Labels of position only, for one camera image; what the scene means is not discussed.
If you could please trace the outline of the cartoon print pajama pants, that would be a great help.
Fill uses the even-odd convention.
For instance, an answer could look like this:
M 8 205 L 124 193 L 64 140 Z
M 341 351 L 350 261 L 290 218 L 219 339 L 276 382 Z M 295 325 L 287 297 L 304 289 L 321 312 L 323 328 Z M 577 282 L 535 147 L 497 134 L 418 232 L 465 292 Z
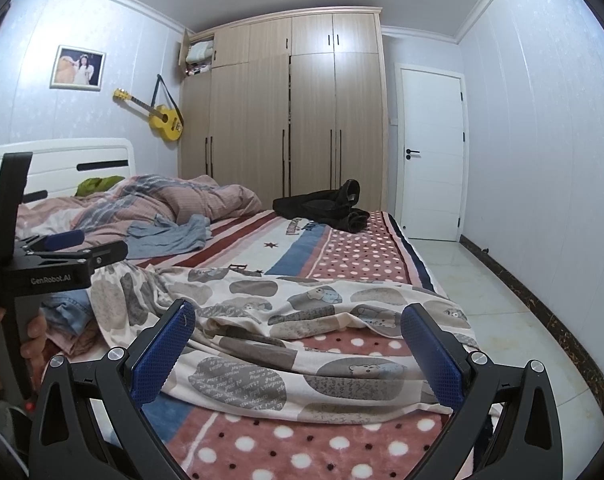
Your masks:
M 94 274 L 88 297 L 112 347 L 129 346 L 174 301 L 192 304 L 195 329 L 162 390 L 232 415 L 346 425 L 442 411 L 402 338 L 410 304 L 477 348 L 458 304 L 392 282 L 121 262 Z

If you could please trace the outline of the black clothing pile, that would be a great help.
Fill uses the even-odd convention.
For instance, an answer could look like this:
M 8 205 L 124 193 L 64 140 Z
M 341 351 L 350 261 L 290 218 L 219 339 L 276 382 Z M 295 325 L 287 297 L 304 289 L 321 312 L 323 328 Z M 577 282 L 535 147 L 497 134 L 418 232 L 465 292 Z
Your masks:
M 336 190 L 322 190 L 273 200 L 273 209 L 279 216 L 292 220 L 303 218 L 326 224 L 331 229 L 358 233 L 367 228 L 370 214 L 357 208 L 360 184 L 346 180 Z

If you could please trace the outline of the pink striped duvet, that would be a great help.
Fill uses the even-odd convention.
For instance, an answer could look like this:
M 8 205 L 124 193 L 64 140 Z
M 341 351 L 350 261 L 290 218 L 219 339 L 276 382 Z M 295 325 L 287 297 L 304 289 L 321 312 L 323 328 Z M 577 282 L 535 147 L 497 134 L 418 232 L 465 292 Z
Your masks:
M 87 197 L 54 197 L 21 205 L 16 237 L 81 230 L 86 246 L 122 240 L 134 222 L 151 224 L 161 217 L 186 223 L 194 214 L 215 222 L 257 214 L 259 196 L 240 184 L 220 185 L 203 174 L 191 180 L 139 174 L 106 192 Z

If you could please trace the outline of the grey blue shirt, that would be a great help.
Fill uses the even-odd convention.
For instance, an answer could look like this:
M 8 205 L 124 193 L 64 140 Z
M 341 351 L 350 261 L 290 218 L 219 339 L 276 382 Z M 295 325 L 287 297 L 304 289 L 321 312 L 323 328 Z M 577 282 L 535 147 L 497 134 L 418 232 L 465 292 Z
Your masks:
M 124 242 L 128 259 L 146 260 L 195 252 L 202 249 L 211 237 L 210 219 L 202 214 L 193 214 L 182 224 L 157 214 L 152 223 L 132 222 Z

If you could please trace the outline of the light blue denim garment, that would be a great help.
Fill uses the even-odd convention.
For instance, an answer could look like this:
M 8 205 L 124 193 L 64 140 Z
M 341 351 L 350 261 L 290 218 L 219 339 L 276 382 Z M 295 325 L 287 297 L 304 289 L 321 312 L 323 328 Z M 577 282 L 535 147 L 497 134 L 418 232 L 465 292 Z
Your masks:
M 79 337 L 94 318 L 86 289 L 54 292 L 40 303 L 49 328 Z

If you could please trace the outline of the green cloth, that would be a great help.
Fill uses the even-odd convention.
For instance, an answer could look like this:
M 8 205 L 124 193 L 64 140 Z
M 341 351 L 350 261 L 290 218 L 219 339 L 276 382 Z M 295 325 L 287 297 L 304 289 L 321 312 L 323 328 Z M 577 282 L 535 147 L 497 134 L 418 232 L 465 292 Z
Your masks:
M 76 188 L 75 197 L 87 197 L 95 193 L 103 193 L 123 181 L 122 176 L 94 177 L 82 181 Z

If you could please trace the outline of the white headboard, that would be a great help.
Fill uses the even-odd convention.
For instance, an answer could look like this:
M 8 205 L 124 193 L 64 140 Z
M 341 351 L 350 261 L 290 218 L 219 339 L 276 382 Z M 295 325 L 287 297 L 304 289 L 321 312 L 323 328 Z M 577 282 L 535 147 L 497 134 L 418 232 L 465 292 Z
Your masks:
M 77 138 L 0 145 L 0 164 L 7 153 L 33 154 L 24 189 L 26 204 L 45 198 L 73 196 L 89 178 L 136 172 L 134 148 L 121 138 Z

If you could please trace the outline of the pink checked garment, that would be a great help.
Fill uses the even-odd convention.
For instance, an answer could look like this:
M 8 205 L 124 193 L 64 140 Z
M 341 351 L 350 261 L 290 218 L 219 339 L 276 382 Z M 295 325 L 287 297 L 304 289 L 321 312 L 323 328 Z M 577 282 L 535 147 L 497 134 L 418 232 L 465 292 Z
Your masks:
M 73 335 L 55 327 L 49 327 L 46 335 L 55 352 L 72 362 L 96 360 L 108 350 L 108 344 L 95 320 L 88 322 L 81 335 Z

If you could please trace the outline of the striped dotted fleece bed blanket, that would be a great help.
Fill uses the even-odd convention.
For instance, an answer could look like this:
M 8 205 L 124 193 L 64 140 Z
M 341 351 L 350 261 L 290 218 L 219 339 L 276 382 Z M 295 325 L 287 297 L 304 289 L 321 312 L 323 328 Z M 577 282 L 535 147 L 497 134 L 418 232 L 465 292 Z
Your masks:
M 262 212 L 202 252 L 99 270 L 104 342 L 127 347 L 171 304 L 195 330 L 144 412 L 194 479 L 402 479 L 451 417 L 403 341 L 420 304 L 467 349 L 451 301 L 388 214 L 349 234 Z

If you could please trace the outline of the yellow ukulele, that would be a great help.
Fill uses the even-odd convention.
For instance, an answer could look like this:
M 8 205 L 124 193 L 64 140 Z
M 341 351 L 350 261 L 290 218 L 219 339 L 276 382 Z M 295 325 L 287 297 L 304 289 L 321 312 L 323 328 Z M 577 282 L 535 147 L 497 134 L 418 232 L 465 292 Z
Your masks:
M 157 94 L 163 89 L 168 97 L 169 106 L 157 104 Z M 148 113 L 148 122 L 152 130 L 154 130 L 165 142 L 176 142 L 183 133 L 183 114 L 176 101 L 169 93 L 167 85 L 161 74 L 157 74 L 157 80 L 153 88 L 151 103 L 142 102 L 123 89 L 116 89 L 113 92 L 113 98 L 122 102 L 131 102 L 142 110 Z

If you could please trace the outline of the folded bedding in wardrobe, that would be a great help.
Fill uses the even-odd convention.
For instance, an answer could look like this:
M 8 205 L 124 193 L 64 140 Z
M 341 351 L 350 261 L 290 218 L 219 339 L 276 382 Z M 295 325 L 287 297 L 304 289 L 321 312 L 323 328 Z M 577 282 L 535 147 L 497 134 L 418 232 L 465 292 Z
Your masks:
M 208 72 L 212 67 L 214 41 L 199 41 L 189 47 L 185 63 L 187 76 Z

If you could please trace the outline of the wooden wardrobe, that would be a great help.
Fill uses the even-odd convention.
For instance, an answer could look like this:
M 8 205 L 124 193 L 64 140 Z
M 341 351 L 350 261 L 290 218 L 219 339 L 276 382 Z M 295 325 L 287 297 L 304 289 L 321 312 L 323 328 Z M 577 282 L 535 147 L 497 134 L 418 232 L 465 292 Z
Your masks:
M 211 69 L 187 76 L 189 47 L 207 40 Z M 361 208 L 387 206 L 380 9 L 288 10 L 185 32 L 178 66 L 180 177 L 245 185 L 265 206 L 356 179 Z

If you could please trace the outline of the white door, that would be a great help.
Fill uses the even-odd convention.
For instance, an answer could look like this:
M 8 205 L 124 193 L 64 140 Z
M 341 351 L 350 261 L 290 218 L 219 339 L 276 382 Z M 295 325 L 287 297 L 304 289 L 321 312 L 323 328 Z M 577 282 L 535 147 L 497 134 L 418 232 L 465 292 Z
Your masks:
M 395 81 L 399 225 L 415 240 L 457 242 L 468 173 L 463 76 L 398 64 Z

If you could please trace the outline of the framed wall photo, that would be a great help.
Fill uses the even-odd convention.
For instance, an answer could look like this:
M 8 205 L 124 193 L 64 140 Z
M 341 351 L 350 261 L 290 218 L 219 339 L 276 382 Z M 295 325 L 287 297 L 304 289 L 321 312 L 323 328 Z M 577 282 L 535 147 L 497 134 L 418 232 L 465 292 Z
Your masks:
M 104 52 L 60 46 L 52 67 L 49 87 L 99 91 L 106 56 Z

